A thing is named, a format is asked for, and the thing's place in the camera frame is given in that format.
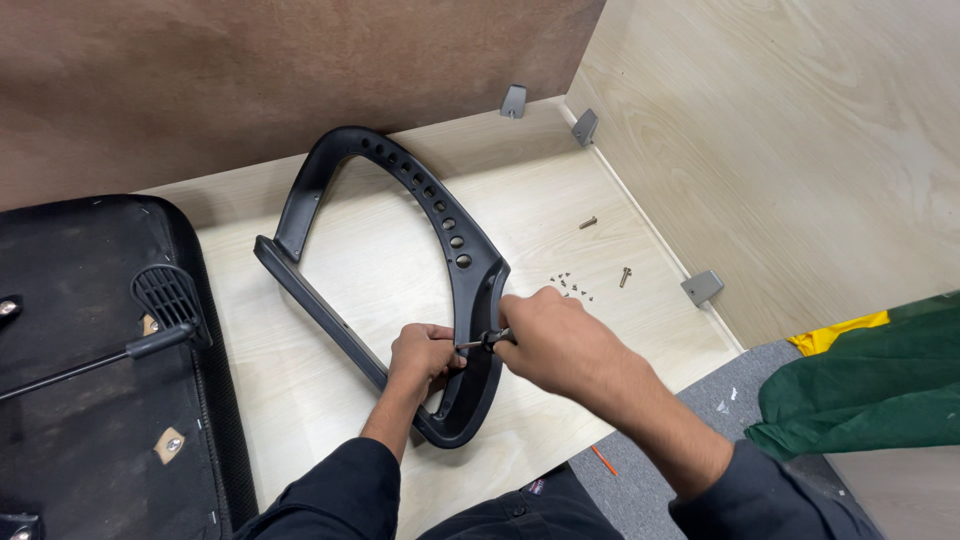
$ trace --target yellow fabric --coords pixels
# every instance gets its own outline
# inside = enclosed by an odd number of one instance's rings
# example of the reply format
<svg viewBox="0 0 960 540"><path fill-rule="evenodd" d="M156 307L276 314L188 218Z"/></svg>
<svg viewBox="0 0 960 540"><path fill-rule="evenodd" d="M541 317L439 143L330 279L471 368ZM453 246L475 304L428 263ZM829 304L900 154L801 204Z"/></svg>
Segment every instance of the yellow fabric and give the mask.
<svg viewBox="0 0 960 540"><path fill-rule="evenodd" d="M873 315L857 317L846 323L839 323L830 327L821 328L815 331L809 331L793 337L787 337L786 340L793 343L800 349L804 356L816 355L830 348L833 341L841 333L858 328L873 328L885 325L890 322L890 316L887 311L879 311Z"/></svg>

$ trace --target wooden panel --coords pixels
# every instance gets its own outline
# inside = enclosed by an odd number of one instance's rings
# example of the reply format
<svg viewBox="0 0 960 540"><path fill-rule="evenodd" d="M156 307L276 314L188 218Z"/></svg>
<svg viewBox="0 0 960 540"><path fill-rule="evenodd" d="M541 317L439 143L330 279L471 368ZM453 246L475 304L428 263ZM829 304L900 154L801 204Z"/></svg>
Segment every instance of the wooden panel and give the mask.
<svg viewBox="0 0 960 540"><path fill-rule="evenodd" d="M566 97L746 347L960 288L960 4L610 0Z"/></svg>
<svg viewBox="0 0 960 540"><path fill-rule="evenodd" d="M828 460L889 540L957 537L960 447L830 454Z"/></svg>
<svg viewBox="0 0 960 540"><path fill-rule="evenodd" d="M679 391L739 349L687 300L679 266L598 150L574 142L571 123L561 97L529 104L522 120L490 112L391 137L430 167L510 263L505 292L529 295L569 272L567 283L588 292L579 297L587 310ZM273 235L302 160L147 191L173 201L198 229L261 508L356 436L377 398L252 253L257 234ZM579 230L592 215L599 223ZM634 274L621 289L624 266ZM403 324L452 322L437 237L413 196L366 160L347 161L331 184L300 268L385 363ZM465 447L408 445L397 538L517 489L611 431L504 370L486 422Z"/></svg>
<svg viewBox="0 0 960 540"><path fill-rule="evenodd" d="M603 2L0 3L0 210L563 94Z"/></svg>

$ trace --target small screw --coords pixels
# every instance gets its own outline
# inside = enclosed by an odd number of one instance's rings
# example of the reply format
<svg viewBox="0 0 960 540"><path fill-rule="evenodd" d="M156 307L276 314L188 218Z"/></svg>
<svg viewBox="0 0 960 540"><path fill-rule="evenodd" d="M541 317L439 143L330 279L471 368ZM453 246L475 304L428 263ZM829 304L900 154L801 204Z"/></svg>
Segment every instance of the small screw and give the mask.
<svg viewBox="0 0 960 540"><path fill-rule="evenodd" d="M627 276L632 276L634 271L626 266L623 267L623 278L620 279L620 288L623 288L623 283L627 282Z"/></svg>

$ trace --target black plastic chair frame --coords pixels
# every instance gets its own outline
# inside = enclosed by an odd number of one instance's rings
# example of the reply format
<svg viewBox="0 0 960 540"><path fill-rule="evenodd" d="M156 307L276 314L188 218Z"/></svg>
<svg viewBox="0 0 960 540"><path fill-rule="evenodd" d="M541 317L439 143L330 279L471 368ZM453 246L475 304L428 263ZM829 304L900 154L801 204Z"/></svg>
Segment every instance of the black plastic chair frame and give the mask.
<svg viewBox="0 0 960 540"><path fill-rule="evenodd" d="M382 391L387 384L386 367L297 268L326 187L340 162L350 156L363 156L393 175L414 195L433 225L453 290L456 343L466 343L482 331L498 328L497 304L510 265L444 185L399 144L358 126L337 128L321 137L287 196L276 236L271 240L259 235L253 252ZM476 434L500 380L500 358L483 347L461 354L467 356L467 367L450 373L440 408L431 414L421 406L414 417L414 427L439 448L458 448Z"/></svg>

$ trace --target metal bolt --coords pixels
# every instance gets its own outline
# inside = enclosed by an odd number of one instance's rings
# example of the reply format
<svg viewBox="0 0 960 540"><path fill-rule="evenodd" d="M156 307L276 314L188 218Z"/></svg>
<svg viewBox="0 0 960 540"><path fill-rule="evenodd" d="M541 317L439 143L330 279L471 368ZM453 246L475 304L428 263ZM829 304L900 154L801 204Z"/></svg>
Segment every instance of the metal bolt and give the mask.
<svg viewBox="0 0 960 540"><path fill-rule="evenodd" d="M626 266L623 267L623 278L620 279L620 288L623 288L623 283L627 282L627 276L632 276L634 271Z"/></svg>

